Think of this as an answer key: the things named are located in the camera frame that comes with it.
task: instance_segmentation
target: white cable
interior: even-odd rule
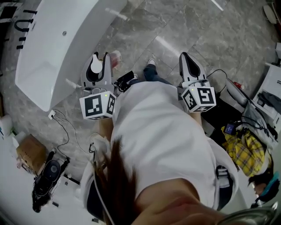
[[[97,162],[96,162],[96,154],[94,154],[94,168],[96,169],[96,164],[97,164]],[[105,205],[105,203],[104,203],[104,201],[103,201],[103,199],[102,199],[102,197],[101,197],[101,194],[100,194],[100,191],[99,191],[99,189],[98,189],[98,186],[97,186],[97,180],[96,180],[96,172],[94,171],[94,184],[95,184],[95,188],[96,188],[96,191],[97,191],[97,195],[98,195],[98,197],[99,197],[99,199],[100,199],[100,201],[101,201],[101,204],[102,204],[102,206],[103,206],[103,208],[104,208],[104,210],[105,210],[105,212],[106,212],[106,214],[107,214],[107,216],[108,216],[108,218],[109,218],[109,220],[110,220],[110,222],[111,222],[111,224],[112,225],[115,225],[115,223],[114,223],[114,221],[113,221],[113,219],[112,219],[112,217],[111,217],[111,215],[109,214],[109,211],[108,211],[108,209],[107,209],[107,207],[106,207],[106,205]]]
[[[58,113],[60,113],[60,114],[62,114],[63,117],[64,117],[64,118],[62,119],[62,118],[60,118],[60,117],[58,117],[58,116],[54,116],[54,118],[55,118],[57,121],[59,121],[59,122],[60,122],[60,121],[62,121],[62,122],[67,122],[67,123],[69,123],[69,124],[72,126],[72,128],[74,129],[74,136],[75,136],[75,140],[76,140],[77,145],[79,146],[80,150],[82,150],[82,151],[85,152],[87,155],[89,155],[90,153],[89,153],[89,152],[86,152],[85,150],[83,150],[83,149],[81,148],[80,144],[78,143],[77,136],[76,136],[76,129],[74,128],[74,126],[72,125],[72,123],[69,122],[69,121],[66,119],[65,115],[64,115],[62,112],[60,112],[60,111],[58,111],[58,110],[56,110],[56,109],[54,109],[54,111],[55,111],[55,112],[58,112]],[[95,132],[95,133],[92,133],[92,134],[89,136],[89,146],[90,146],[90,144],[91,144],[90,138],[91,138],[94,134],[98,134],[98,135],[99,135],[99,133]]]
[[[59,111],[59,110],[56,110],[56,109],[54,109],[54,111],[55,112],[58,112],[58,113],[60,113],[61,115],[63,115],[63,117],[64,117],[64,119],[66,120],[66,117],[65,117],[65,115],[61,112],[61,111]]]

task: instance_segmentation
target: power outlet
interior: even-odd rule
[[[50,120],[52,120],[55,115],[56,115],[56,112],[54,110],[51,110],[48,117]]]

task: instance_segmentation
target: white bucket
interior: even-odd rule
[[[0,135],[9,136],[13,128],[13,122],[10,115],[5,115],[0,118]]]
[[[20,132],[18,135],[12,137],[14,146],[17,148],[21,144],[23,139],[25,139],[25,137],[26,137],[26,134],[23,131]]]

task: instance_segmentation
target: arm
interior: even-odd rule
[[[189,115],[202,127],[202,119],[200,112],[191,112]]]
[[[100,120],[100,135],[102,137],[106,137],[109,142],[111,140],[112,131],[113,131],[112,118]]]

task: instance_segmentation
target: foot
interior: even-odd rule
[[[155,60],[152,59],[152,58],[148,61],[148,65],[149,65],[149,64],[152,64],[152,65],[155,65],[155,66],[156,66],[156,62],[155,62]]]
[[[134,75],[133,75],[133,79],[131,79],[131,80],[138,80],[138,79],[139,79],[138,75],[137,75],[137,74],[134,74]]]

